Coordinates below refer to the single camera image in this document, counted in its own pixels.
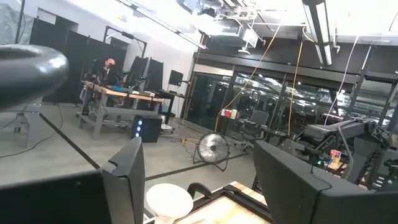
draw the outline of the lamp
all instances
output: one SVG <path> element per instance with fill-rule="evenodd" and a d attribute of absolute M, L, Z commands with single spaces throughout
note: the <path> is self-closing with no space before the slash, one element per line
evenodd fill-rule
<path fill-rule="evenodd" d="M 192 38 L 189 38 L 188 36 L 182 34 L 180 31 L 178 31 L 176 28 L 168 25 L 167 23 L 165 23 L 164 21 L 160 20 L 158 17 L 154 16 L 153 14 L 151 14 L 150 12 L 148 12 L 147 10 L 139 7 L 138 5 L 130 2 L 129 0 L 117 0 L 121 3 L 123 3 L 125 6 L 130 7 L 131 9 L 141 13 L 142 15 L 146 16 L 148 19 L 156 22 L 157 24 L 161 25 L 162 27 L 168 29 L 169 31 L 173 32 L 174 34 L 179 35 L 180 37 L 184 38 L 185 40 L 189 41 L 191 44 L 196 45 L 197 47 L 201 48 L 201 49 L 207 49 L 206 46 L 202 45 L 201 43 L 193 40 Z"/>
<path fill-rule="evenodd" d="M 322 65 L 331 65 L 330 33 L 326 0 L 302 0 L 313 41 Z"/>

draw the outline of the concrete floor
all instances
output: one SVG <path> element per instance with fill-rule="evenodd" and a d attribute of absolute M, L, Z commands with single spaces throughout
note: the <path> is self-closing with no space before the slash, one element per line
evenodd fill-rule
<path fill-rule="evenodd" d="M 92 137 L 93 128 L 85 126 L 78 129 L 79 108 L 75 106 L 60 107 L 63 118 L 62 131 L 81 147 L 99 165 L 104 164 L 130 140 L 126 132 L 116 127 L 105 127 L 101 130 L 101 139 Z M 60 112 L 57 106 L 44 105 L 42 113 L 56 126 L 61 125 Z M 0 124 L 12 120 L 15 114 L 0 114 Z M 54 131 L 44 122 L 39 131 L 42 138 L 51 136 Z M 202 134 L 189 128 L 180 128 L 183 138 L 198 139 Z M 14 134 L 12 128 L 0 130 L 0 157 L 25 150 L 25 132 Z M 144 143 L 146 166 L 146 191 L 155 184 L 171 183 L 187 188 L 192 182 L 205 184 L 209 189 L 217 189 L 232 181 L 251 186 L 255 170 L 250 155 L 231 159 L 225 172 L 214 166 L 196 167 L 192 164 L 193 145 L 174 143 L 166 138 L 159 138 L 158 143 Z M 231 157 L 243 152 L 231 147 Z M 195 169 L 184 170 L 169 175 L 168 172 L 195 166 Z M 0 158 L 0 185 L 27 180 L 72 174 L 93 169 L 71 146 L 58 134 L 40 143 L 35 149 L 17 156 Z"/>

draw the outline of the wooden table top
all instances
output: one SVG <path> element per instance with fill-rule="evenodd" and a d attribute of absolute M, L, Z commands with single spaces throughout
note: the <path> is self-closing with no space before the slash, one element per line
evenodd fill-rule
<path fill-rule="evenodd" d="M 88 81 L 84 81 L 84 84 L 88 87 L 88 88 L 92 88 L 94 83 L 92 82 L 88 82 Z M 110 89 L 107 89 L 105 87 L 99 86 L 99 85 L 95 85 L 94 90 L 106 95 L 113 95 L 113 96 L 121 96 L 121 97 L 127 97 L 127 93 L 122 93 L 119 91 L 113 91 Z M 158 102 L 158 103 L 163 103 L 164 99 L 160 99 L 160 98 L 153 98 L 150 96 L 142 96 L 142 95 L 136 95 L 136 94 L 129 94 L 130 98 L 134 98 L 134 99 L 138 99 L 138 100 L 148 100 L 148 101 L 154 101 L 154 102 Z"/>
<path fill-rule="evenodd" d="M 251 190 L 243 184 L 232 182 L 230 185 L 241 190 L 244 194 L 266 205 L 264 196 Z M 253 214 L 244 207 L 238 205 L 227 197 L 220 197 L 203 208 L 194 211 L 184 218 L 174 222 L 175 224 L 197 224 L 197 223 L 250 223 L 270 224 L 259 216 Z"/>

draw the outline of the office chair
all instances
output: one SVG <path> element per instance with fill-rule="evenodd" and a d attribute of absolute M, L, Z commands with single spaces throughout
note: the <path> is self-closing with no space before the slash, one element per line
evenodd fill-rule
<path fill-rule="evenodd" d="M 264 132 L 261 126 L 265 126 L 269 114 L 263 111 L 255 110 L 249 120 L 245 120 L 243 127 L 240 129 L 240 134 L 243 141 L 235 142 L 234 145 L 239 145 L 242 151 L 246 151 L 248 147 L 254 147 L 253 141 L 261 140 L 264 137 Z"/>

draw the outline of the workbench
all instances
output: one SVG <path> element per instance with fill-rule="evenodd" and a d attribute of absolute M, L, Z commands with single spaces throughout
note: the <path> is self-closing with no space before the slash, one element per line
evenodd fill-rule
<path fill-rule="evenodd" d="M 238 182 L 232 182 L 229 185 L 239 189 L 244 195 L 254 199 L 255 201 L 267 205 L 264 197 Z M 194 202 L 195 204 L 200 203 L 203 197 L 199 197 Z M 151 224 L 154 218 L 145 221 L 144 224 Z M 221 196 L 209 204 L 196 209 L 189 213 L 187 216 L 177 220 L 174 223 L 178 224 L 193 224 L 193 223 L 250 223 L 250 224 L 268 224 L 265 219 L 257 216 L 244 208 L 240 204 L 230 200 L 228 197 Z"/>
<path fill-rule="evenodd" d="M 83 105 L 81 107 L 81 113 L 78 113 L 79 117 L 79 128 L 83 128 L 85 123 L 90 124 L 94 127 L 93 138 L 98 139 L 100 136 L 101 128 L 103 125 L 129 125 L 129 121 L 120 120 L 105 120 L 105 116 L 135 116 L 135 115 L 147 115 L 147 116 L 158 116 L 160 105 L 163 103 L 163 99 L 154 98 L 150 96 L 127 94 L 120 91 L 113 91 L 103 86 L 95 85 L 92 82 L 84 82 L 85 94 L 83 97 Z M 89 103 L 93 99 L 93 94 L 99 94 L 99 100 L 93 110 L 89 109 Z M 109 97 L 113 98 L 131 98 L 133 100 L 130 108 L 120 108 L 107 106 Z M 153 110 L 138 110 L 138 102 L 140 100 L 149 101 Z"/>
<path fill-rule="evenodd" d="M 42 97 L 29 102 L 28 104 L 22 104 L 8 108 L 3 112 L 16 113 L 16 118 L 11 123 L 0 124 L 0 127 L 14 128 L 15 133 L 19 133 L 21 128 L 26 128 L 27 132 L 27 143 L 26 148 L 30 149 L 34 147 L 40 140 L 41 134 L 41 118 L 40 112 L 42 109 Z"/>

